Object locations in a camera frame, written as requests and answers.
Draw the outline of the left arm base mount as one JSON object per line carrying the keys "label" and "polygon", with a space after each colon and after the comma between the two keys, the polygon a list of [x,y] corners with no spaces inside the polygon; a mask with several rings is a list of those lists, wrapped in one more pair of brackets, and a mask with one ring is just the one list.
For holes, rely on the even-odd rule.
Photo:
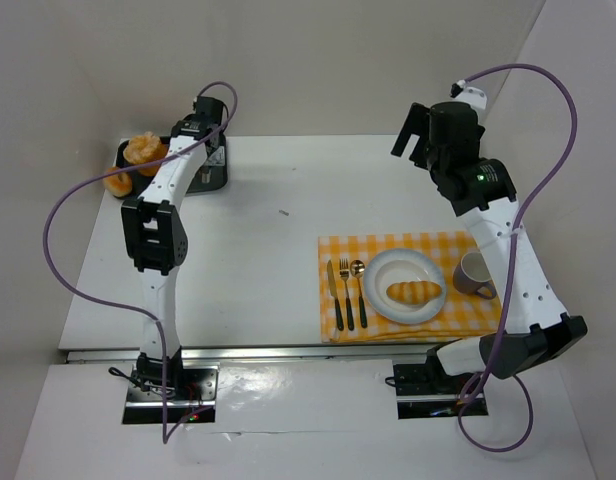
{"label": "left arm base mount", "polygon": [[219,365],[192,363],[167,370],[162,382],[160,365],[143,375],[133,365],[129,372],[109,367],[108,373],[127,386],[122,423],[124,425],[156,425],[163,420],[163,398],[166,398],[168,425],[180,423],[213,423],[216,415]]}

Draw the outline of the striped golden bread roll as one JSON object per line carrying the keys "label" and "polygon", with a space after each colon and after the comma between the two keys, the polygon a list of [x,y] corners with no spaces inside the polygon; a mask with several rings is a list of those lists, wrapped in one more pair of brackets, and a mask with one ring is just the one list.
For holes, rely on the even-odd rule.
{"label": "striped golden bread roll", "polygon": [[442,293],[442,287],[431,281],[393,283],[386,289],[389,299],[410,306],[424,305],[438,298]]}

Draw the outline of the metal tongs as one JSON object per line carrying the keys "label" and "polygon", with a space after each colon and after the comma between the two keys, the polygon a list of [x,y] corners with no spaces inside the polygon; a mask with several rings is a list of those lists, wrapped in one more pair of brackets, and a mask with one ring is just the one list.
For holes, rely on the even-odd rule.
{"label": "metal tongs", "polygon": [[212,180],[212,175],[217,169],[225,166],[225,148],[219,146],[212,154],[208,156],[204,164],[201,166],[200,179],[204,185],[207,185]]}

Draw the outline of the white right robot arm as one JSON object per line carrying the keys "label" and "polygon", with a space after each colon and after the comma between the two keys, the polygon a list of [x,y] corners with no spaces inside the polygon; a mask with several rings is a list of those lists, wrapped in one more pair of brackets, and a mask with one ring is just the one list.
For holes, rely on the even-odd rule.
{"label": "white right robot arm", "polygon": [[452,86],[448,102],[412,104],[391,153],[401,156],[410,138],[418,138],[409,159],[429,172],[472,235],[505,316],[497,333],[439,346],[429,363],[447,376],[506,379],[558,358],[588,329],[552,290],[517,217],[521,206],[506,167],[480,154],[486,104],[486,94],[465,81]]}

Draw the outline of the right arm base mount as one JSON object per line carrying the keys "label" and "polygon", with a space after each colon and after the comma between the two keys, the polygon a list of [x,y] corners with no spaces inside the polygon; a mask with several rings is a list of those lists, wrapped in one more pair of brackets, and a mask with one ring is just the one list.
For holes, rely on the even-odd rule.
{"label": "right arm base mount", "polygon": [[449,376],[436,361],[426,361],[395,363],[384,382],[395,392],[400,420],[437,419],[458,416],[463,408],[459,394],[470,378],[470,374]]}

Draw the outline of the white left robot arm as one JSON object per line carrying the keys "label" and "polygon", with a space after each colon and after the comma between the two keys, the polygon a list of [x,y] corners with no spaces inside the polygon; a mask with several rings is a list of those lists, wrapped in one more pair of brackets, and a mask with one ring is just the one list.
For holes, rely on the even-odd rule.
{"label": "white left robot arm", "polygon": [[177,157],[163,163],[151,183],[121,207],[127,254],[139,273],[148,312],[136,364],[144,390],[165,386],[171,393],[186,383],[175,289],[189,242],[179,210],[185,195],[213,192],[228,182],[226,137],[212,133],[226,112],[222,101],[198,96],[193,112],[172,128],[167,153]]}

